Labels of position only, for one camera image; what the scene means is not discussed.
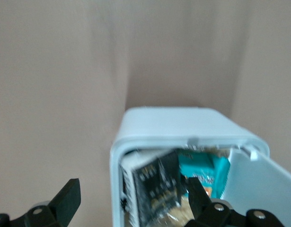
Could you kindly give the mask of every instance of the beige wall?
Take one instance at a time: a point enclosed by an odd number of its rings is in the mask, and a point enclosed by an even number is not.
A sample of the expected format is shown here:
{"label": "beige wall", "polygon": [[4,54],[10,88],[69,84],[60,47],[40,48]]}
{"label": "beige wall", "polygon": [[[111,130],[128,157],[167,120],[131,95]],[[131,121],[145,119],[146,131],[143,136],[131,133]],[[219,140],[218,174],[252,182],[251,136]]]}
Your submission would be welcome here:
{"label": "beige wall", "polygon": [[126,108],[215,108],[291,171],[291,2],[0,1],[0,212],[79,177],[70,226],[111,226]]}

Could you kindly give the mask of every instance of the plastic container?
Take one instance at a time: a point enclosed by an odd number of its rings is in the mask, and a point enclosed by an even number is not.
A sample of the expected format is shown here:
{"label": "plastic container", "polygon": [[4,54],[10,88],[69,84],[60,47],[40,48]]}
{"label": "plastic container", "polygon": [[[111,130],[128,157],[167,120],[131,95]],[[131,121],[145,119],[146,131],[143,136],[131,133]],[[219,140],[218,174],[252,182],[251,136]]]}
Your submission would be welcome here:
{"label": "plastic container", "polygon": [[111,148],[113,226],[124,227],[123,156],[136,149],[230,148],[230,171],[223,194],[242,215],[272,212],[291,227],[291,174],[269,158],[265,141],[219,112],[197,107],[138,107],[128,110]]}

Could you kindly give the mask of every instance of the metal screw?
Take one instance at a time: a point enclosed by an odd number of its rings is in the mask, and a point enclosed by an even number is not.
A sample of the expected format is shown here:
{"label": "metal screw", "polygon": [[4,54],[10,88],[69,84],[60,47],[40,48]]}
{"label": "metal screw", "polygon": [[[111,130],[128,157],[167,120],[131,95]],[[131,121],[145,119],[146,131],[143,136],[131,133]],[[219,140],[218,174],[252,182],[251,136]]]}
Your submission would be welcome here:
{"label": "metal screw", "polygon": [[254,215],[259,219],[265,219],[265,214],[259,210],[254,211]]}
{"label": "metal screw", "polygon": [[223,211],[224,210],[224,207],[220,203],[216,203],[214,207],[218,211]]}
{"label": "metal screw", "polygon": [[38,209],[35,209],[33,211],[33,214],[40,214],[42,212],[42,209],[41,208],[38,208]]}

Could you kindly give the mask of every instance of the snack package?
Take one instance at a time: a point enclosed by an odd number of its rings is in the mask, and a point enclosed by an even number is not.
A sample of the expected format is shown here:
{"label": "snack package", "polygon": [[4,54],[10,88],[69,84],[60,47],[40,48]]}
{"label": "snack package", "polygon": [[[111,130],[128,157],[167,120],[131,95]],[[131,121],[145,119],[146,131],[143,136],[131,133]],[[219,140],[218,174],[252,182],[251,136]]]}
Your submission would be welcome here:
{"label": "snack package", "polygon": [[180,171],[183,176],[198,177],[210,198],[219,199],[226,186],[230,168],[227,159],[228,152],[223,151],[225,157],[219,157],[218,150],[205,151],[178,150]]}
{"label": "snack package", "polygon": [[133,227],[151,227],[172,207],[180,205],[180,170],[175,151],[133,151],[123,157],[121,167]]}

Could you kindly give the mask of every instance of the teal snack package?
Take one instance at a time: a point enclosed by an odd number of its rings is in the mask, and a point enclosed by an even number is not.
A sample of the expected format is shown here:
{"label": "teal snack package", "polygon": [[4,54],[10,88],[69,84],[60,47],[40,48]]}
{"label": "teal snack package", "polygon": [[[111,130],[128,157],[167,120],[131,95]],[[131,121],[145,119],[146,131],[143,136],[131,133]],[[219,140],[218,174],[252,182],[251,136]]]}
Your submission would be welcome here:
{"label": "teal snack package", "polygon": [[186,178],[198,177],[210,198],[220,198],[224,192],[230,162],[213,153],[178,150],[180,172]]}

